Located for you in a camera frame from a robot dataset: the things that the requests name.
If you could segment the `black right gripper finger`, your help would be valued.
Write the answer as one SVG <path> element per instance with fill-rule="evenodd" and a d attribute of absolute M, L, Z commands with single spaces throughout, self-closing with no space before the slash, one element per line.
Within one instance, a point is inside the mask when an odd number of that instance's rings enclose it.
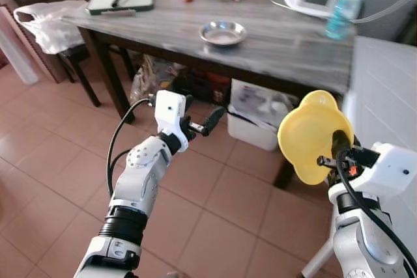
<path fill-rule="evenodd" d="M 343 151 L 352 149 L 352 135 L 348 135 L 345 130 L 334 130 L 332 134 L 332 158 L 337 159 Z"/>

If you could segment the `yellow plastic bowl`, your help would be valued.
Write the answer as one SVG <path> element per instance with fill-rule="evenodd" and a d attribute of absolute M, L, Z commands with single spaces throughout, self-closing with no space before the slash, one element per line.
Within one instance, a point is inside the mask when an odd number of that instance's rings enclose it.
<path fill-rule="evenodd" d="M 317 165 L 317 159 L 332 156 L 334 130 L 345 130 L 352 135 L 354 143 L 351 122 L 339 110 L 336 99 L 325 90 L 307 94 L 281 121 L 277 138 L 282 153 L 306 185 L 319 185 L 330 174 L 329 168 Z"/>

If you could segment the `white plastic bin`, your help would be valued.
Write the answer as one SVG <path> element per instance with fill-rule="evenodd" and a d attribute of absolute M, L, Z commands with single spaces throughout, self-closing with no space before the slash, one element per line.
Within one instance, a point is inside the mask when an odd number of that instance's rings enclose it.
<path fill-rule="evenodd" d="M 238 140 L 275 151 L 279 125 L 299 101 L 292 94 L 232 79 L 227 131 Z"/>

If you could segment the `white cabinet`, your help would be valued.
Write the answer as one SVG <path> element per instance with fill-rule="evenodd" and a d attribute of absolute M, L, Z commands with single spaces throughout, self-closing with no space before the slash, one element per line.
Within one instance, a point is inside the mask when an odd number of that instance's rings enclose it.
<path fill-rule="evenodd" d="M 417 153 L 416 69 L 412 46 L 358 37 L 351 88 L 343 111 L 354 144 L 398 145 Z M 331 192 L 331 239 L 340 278 L 417 278 L 417 171 L 398 197 L 354 201 L 337 184 Z"/>

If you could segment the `shallow stainless steel bowl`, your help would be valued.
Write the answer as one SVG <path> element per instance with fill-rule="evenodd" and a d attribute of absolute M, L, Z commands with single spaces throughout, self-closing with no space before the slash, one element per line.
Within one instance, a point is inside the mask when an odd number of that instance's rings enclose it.
<path fill-rule="evenodd" d="M 229 20 L 208 22 L 197 33 L 209 45 L 219 47 L 237 46 L 248 37 L 247 28 Z"/>

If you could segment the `white stand leg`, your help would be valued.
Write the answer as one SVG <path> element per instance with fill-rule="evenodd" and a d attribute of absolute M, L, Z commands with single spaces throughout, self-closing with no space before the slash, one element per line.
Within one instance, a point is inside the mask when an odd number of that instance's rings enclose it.
<path fill-rule="evenodd" d="M 327 239 L 307 265 L 296 275 L 296 278 L 315 278 L 334 254 L 336 252 L 334 252 L 332 239 Z"/>

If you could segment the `small wooden board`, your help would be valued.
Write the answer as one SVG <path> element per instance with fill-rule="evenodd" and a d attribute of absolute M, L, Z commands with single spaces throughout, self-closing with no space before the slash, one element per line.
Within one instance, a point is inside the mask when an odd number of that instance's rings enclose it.
<path fill-rule="evenodd" d="M 112 16 L 112 17 L 126 17 L 135 16 L 137 13 L 134 9 L 116 9 L 116 10 L 105 10 L 100 13 L 101 16 Z"/>

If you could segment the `blue-tinted water bottle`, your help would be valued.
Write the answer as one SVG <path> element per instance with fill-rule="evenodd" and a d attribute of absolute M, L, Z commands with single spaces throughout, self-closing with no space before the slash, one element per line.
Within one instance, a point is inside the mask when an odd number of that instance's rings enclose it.
<path fill-rule="evenodd" d="M 325 34 L 333 40 L 343 40 L 349 34 L 352 20 L 356 19 L 364 0 L 336 0 L 334 11 L 326 25 Z"/>

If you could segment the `white plastic bag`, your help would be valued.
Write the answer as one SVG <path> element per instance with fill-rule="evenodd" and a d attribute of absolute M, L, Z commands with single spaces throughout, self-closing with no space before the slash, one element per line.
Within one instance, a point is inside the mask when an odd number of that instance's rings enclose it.
<path fill-rule="evenodd" d="M 77 26 L 61 20 L 63 16 L 84 11 L 84 0 L 35 3 L 13 10 L 13 18 L 36 38 L 36 43 L 48 55 L 56 55 L 84 43 Z"/>

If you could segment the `translucent white plastic container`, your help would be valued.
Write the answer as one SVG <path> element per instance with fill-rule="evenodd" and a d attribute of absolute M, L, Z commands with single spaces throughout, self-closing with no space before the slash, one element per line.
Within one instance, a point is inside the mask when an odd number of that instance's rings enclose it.
<path fill-rule="evenodd" d="M 0 5 L 0 51 L 24 84 L 35 85 L 39 81 L 38 74 L 12 23 L 11 11 L 6 5 Z"/>

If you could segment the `dark wooden table frame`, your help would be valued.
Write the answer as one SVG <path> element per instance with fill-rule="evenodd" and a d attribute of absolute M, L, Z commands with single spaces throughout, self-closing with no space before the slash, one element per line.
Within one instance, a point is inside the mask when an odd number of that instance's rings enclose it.
<path fill-rule="evenodd" d="M 277 34 L 271 34 L 248 36 L 236 47 L 212 47 L 199 39 L 195 26 L 172 35 L 95 24 L 79 24 L 78 28 L 101 67 L 117 114 L 128 122 L 134 117 L 127 112 L 127 94 L 108 51 L 110 45 L 300 98 L 314 90 L 327 90 L 340 104 L 351 86 L 352 41 L 304 35 L 297 46 L 281 47 Z"/>

